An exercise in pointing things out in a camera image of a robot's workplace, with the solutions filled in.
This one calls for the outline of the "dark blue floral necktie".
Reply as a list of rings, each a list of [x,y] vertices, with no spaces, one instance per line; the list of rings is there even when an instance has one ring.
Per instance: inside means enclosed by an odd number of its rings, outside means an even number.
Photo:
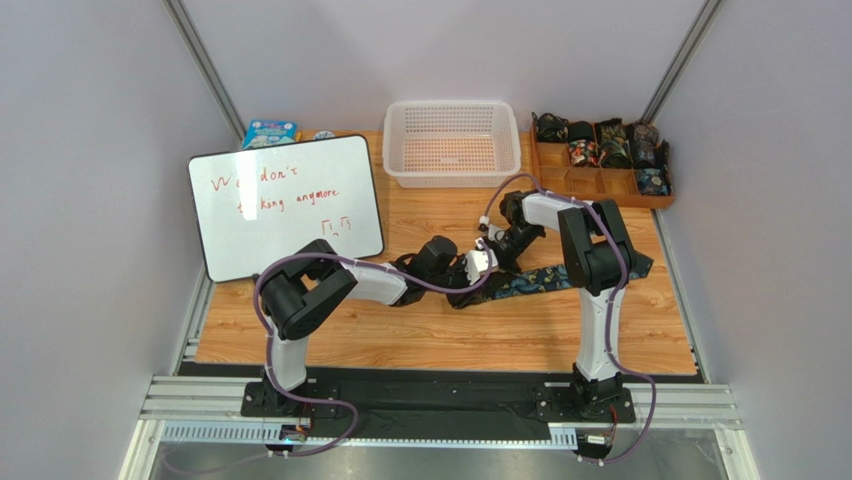
[[[521,273],[496,272],[477,292],[471,305],[575,288],[563,264],[540,267]]]

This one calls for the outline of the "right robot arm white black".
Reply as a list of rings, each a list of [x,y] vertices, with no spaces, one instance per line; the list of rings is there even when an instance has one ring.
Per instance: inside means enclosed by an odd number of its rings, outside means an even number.
[[[500,269],[518,273],[517,259],[547,229],[560,234],[570,285],[579,291],[581,344],[568,399],[574,414],[608,414],[623,392],[618,327],[625,288],[637,260],[617,203],[585,202],[553,192],[515,191],[500,202],[508,228],[489,235]]]

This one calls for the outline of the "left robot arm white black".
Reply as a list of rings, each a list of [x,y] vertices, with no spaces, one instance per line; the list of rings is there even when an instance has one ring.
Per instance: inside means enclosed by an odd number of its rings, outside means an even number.
[[[307,378],[308,338],[346,300],[402,307],[426,292],[462,296],[483,288],[499,267],[484,240],[466,254],[443,236],[415,253],[374,263],[339,255],[324,239],[267,267],[256,279],[252,304],[266,330],[264,375],[290,396]]]

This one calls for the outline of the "white plastic perforated basket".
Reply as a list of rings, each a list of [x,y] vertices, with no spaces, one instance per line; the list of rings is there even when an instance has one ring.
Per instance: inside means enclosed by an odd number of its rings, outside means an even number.
[[[385,172],[403,188],[490,188],[520,172],[512,107],[497,100],[400,101],[386,109]]]

